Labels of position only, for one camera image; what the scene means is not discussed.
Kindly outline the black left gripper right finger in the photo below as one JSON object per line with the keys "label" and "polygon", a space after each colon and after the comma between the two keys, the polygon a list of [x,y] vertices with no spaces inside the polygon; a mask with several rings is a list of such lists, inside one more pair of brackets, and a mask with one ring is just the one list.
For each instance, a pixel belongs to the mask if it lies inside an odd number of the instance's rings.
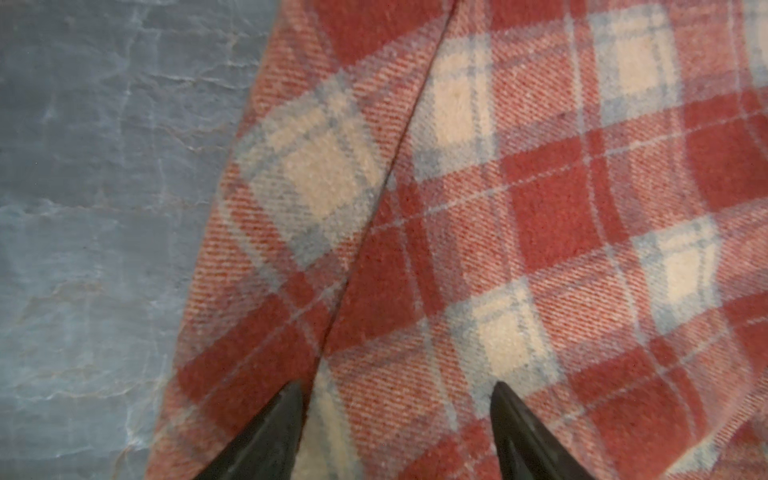
{"label": "black left gripper right finger", "polygon": [[594,479],[505,382],[494,385],[490,421],[502,479]]}

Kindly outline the red plaid skirt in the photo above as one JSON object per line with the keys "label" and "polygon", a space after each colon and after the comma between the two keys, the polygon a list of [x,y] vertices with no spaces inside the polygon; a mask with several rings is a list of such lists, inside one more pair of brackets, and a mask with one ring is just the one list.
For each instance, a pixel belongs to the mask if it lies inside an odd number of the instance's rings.
{"label": "red plaid skirt", "polygon": [[763,1],[285,1],[146,475],[299,380],[296,479],[767,475]]}

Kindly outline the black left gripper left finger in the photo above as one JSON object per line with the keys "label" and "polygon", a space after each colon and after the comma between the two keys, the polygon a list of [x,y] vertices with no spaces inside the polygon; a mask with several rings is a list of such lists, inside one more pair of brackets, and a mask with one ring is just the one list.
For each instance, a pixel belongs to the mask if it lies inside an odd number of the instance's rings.
{"label": "black left gripper left finger", "polygon": [[289,479],[303,429],[303,391],[284,385],[195,480]]}

